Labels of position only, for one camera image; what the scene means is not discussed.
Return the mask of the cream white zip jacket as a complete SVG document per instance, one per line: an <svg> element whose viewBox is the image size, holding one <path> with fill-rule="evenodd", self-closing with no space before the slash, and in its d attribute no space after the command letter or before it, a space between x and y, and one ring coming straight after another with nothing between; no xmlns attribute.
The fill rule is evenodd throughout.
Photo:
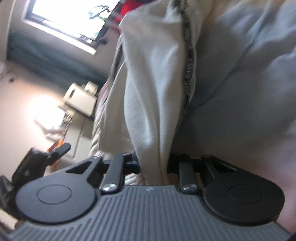
<svg viewBox="0 0 296 241"><path fill-rule="evenodd" d="M91 156L135 153L148 185L179 152L295 187L295 1L155 1L119 29Z"/></svg>

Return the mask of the white dressing desk with drawers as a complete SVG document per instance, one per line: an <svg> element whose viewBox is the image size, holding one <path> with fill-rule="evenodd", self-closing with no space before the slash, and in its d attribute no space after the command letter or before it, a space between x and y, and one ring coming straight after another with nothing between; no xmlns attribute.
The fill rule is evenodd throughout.
<svg viewBox="0 0 296 241"><path fill-rule="evenodd" d="M91 149L93 119L75 112L64 137L64 142L71 145L71 150L49 167L55 172L88 158Z"/></svg>

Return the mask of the white backed dark chair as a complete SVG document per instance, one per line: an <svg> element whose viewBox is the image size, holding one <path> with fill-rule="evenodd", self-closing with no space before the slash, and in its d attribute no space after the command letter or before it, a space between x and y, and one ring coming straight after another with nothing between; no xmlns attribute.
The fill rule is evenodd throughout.
<svg viewBox="0 0 296 241"><path fill-rule="evenodd" d="M92 116L97 101L98 85L93 82L87 82L86 85L79 86L76 83L70 85L66 91L63 102L84 114L87 117Z"/></svg>

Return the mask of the teal curtain left of window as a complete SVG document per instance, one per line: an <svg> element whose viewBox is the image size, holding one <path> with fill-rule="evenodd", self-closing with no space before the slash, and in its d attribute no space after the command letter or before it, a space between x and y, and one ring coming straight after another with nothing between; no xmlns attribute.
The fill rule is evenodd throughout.
<svg viewBox="0 0 296 241"><path fill-rule="evenodd" d="M107 80L107 76L98 70L21 33L9 33L7 55L10 60L63 89L73 82L82 85L89 81L102 87Z"/></svg>

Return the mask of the red bag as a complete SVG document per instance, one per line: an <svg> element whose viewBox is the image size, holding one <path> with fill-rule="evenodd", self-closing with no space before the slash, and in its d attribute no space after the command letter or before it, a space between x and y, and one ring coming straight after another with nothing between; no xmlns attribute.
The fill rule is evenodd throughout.
<svg viewBox="0 0 296 241"><path fill-rule="evenodd" d="M131 10L133 5L133 1L125 1L119 6L119 10L115 10L112 13L112 23L111 23L111 28L115 31L119 31L119 24L125 17L125 15Z"/></svg>

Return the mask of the window with dark frame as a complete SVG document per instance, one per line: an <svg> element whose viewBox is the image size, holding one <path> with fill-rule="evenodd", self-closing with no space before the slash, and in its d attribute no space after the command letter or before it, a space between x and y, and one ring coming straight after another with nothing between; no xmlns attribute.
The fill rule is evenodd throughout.
<svg viewBox="0 0 296 241"><path fill-rule="evenodd" d="M115 23L122 1L29 1L25 20L63 33L97 49Z"/></svg>

